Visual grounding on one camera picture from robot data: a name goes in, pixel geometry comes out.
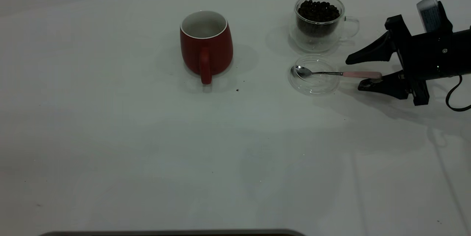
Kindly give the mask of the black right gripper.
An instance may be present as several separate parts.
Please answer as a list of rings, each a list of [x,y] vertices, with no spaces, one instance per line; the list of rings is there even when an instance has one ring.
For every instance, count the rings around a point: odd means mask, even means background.
[[[414,105],[427,105],[430,99],[427,81],[470,73],[469,29],[453,32],[452,28],[443,28],[412,36],[400,15],[388,18],[385,28],[387,32],[377,40],[350,54],[346,64],[390,61],[396,52],[402,70],[362,80],[359,91],[400,100],[412,95]]]

